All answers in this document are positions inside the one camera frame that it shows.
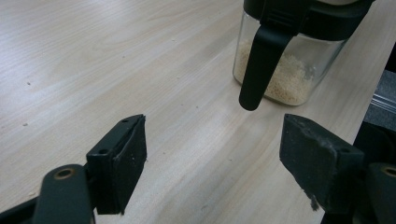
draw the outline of black handle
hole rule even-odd
[[[246,110],[255,110],[259,106],[283,50],[293,36],[265,24],[257,31],[239,95],[239,104]]]

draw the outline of light wood tabletop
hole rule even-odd
[[[0,4],[0,211],[147,116],[148,161],[124,216],[98,223],[319,223],[279,161],[285,113],[352,143],[396,40],[375,1],[301,106],[238,103],[242,0],[4,0]]]

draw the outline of transparent container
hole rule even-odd
[[[244,12],[233,63],[233,76],[239,83],[243,82],[253,38],[259,27],[260,22]],[[302,105],[324,78],[345,43],[346,40],[324,41],[298,34],[286,46],[264,97],[285,105]]]

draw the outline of wooden table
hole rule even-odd
[[[147,116],[148,161],[121,216],[98,223],[319,223],[278,157],[285,113],[352,143],[396,40],[374,2],[308,103],[238,104],[242,0],[5,0],[0,5],[0,210]]]

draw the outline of grain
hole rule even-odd
[[[251,42],[241,42],[235,62],[234,77],[242,83],[248,65]],[[287,105],[301,105],[314,87],[312,76],[306,66],[293,55],[284,53],[268,84],[264,96]]]

